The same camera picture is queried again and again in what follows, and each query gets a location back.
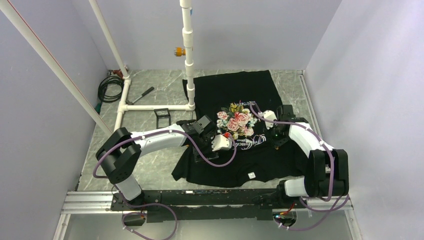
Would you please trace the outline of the black floral print t-shirt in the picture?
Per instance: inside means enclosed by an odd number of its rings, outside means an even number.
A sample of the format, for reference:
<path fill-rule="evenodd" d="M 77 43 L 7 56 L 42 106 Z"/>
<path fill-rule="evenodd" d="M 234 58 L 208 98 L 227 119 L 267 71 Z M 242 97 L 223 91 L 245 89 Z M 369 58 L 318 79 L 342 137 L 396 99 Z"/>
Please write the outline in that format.
<path fill-rule="evenodd" d="M 265 123 L 250 111 L 256 102 L 262 111 L 275 111 L 282 100 L 268 70 L 242 71 L 196 77 L 195 114 L 208 116 L 216 133 L 232 137 L 235 146 L 209 162 L 196 160 L 189 146 L 172 171 L 175 180 L 211 187 L 235 188 L 249 181 L 267 182 L 302 175 L 297 164 L 307 160 L 292 140 L 273 147 Z"/>

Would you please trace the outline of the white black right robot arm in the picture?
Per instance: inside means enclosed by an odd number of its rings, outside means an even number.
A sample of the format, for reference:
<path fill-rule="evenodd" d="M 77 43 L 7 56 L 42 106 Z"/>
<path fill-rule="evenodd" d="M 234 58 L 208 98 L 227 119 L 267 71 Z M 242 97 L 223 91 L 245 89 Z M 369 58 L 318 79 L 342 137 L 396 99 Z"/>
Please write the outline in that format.
<path fill-rule="evenodd" d="M 335 149 L 312 130 L 303 117 L 293 113 L 291 105 L 281 105 L 276 111 L 263 113 L 267 120 L 266 133 L 275 148 L 290 143 L 300 149 L 295 167 L 302 177 L 285 180 L 282 190 L 275 194 L 276 203 L 289 207 L 295 197 L 328 198 L 346 196 L 349 192 L 348 154 Z"/>

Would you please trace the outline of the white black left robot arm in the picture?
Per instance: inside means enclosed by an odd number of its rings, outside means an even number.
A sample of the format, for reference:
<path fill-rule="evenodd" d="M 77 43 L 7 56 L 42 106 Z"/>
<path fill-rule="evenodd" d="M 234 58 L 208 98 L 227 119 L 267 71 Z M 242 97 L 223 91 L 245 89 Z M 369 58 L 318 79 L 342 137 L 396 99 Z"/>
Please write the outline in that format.
<path fill-rule="evenodd" d="M 232 142 L 217 132 L 216 125 L 208 116 L 199 120 L 179 120 L 167 127 L 129 132 L 121 127 L 109 137 L 97 151 L 97 167 L 105 178 L 115 185 L 124 197 L 124 204 L 131 210 L 139 209 L 145 194 L 133 171 L 140 157 L 172 147 L 191 144 L 196 160 L 211 162 L 218 158 L 219 150 L 228 150 Z"/>

